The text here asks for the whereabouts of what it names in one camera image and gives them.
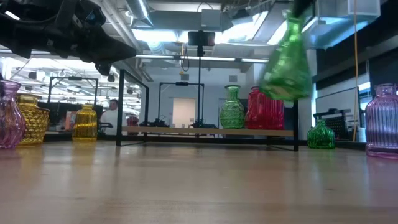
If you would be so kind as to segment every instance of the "vase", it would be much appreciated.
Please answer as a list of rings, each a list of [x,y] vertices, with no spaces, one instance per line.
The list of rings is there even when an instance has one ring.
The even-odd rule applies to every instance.
[[[244,108],[239,101],[239,89],[238,85],[228,85],[227,99],[221,108],[220,122],[225,129],[239,129],[244,124]]]
[[[273,100],[264,95],[264,102],[260,105],[265,107],[264,111],[266,118],[264,120],[264,129],[268,130],[283,130],[284,129],[284,101]]]
[[[49,109],[39,108],[37,100],[41,96],[17,94],[17,104],[25,119],[25,135],[19,146],[34,146],[43,143],[44,133],[49,122]]]
[[[376,86],[376,97],[365,108],[366,154],[398,159],[398,96],[396,86]]]
[[[16,103],[21,84],[0,81],[0,149],[14,149],[25,133],[25,120]]]
[[[252,92],[248,96],[248,112],[244,119],[244,126],[247,129],[264,129],[266,124],[265,94],[261,93],[257,86],[251,89]]]
[[[260,91],[272,99],[296,100],[311,93],[302,29],[303,19],[288,13],[287,31],[260,77]]]
[[[317,125],[309,130],[307,141],[310,149],[334,149],[335,133],[326,126],[324,120],[319,120]]]
[[[97,114],[93,110],[93,105],[83,105],[82,107],[76,114],[72,139],[74,141],[96,141]]]

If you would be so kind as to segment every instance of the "table surface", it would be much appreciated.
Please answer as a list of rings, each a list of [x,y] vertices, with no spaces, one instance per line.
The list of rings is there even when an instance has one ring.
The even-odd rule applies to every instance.
[[[397,223],[398,161],[265,146],[0,151],[1,223]]]

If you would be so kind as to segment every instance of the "wooden shelf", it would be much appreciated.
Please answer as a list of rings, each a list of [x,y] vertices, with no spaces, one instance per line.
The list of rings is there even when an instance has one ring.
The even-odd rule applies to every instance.
[[[179,134],[236,134],[257,136],[293,136],[291,130],[249,130],[249,129],[215,129],[215,128],[160,128],[160,127],[123,127],[122,131],[143,133],[179,133]]]

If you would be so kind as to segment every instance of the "purple glass vase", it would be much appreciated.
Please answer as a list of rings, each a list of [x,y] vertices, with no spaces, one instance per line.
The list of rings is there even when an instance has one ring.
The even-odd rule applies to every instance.
[[[398,159],[398,96],[396,86],[376,86],[376,97],[366,106],[366,154]]]
[[[16,103],[18,82],[0,81],[0,149],[14,149],[24,137],[25,119]]]

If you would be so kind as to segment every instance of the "green glass vase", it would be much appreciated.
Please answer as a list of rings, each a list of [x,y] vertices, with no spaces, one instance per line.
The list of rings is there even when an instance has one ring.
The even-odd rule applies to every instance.
[[[223,128],[239,129],[244,124],[244,108],[239,101],[238,85],[228,85],[225,87],[228,92],[228,97],[221,108],[220,121]]]
[[[310,149],[335,148],[335,133],[326,126],[324,120],[319,120],[317,125],[308,132],[308,147]]]
[[[296,100],[311,94],[311,74],[303,44],[303,19],[287,16],[287,32],[262,71],[259,89],[275,100]]]

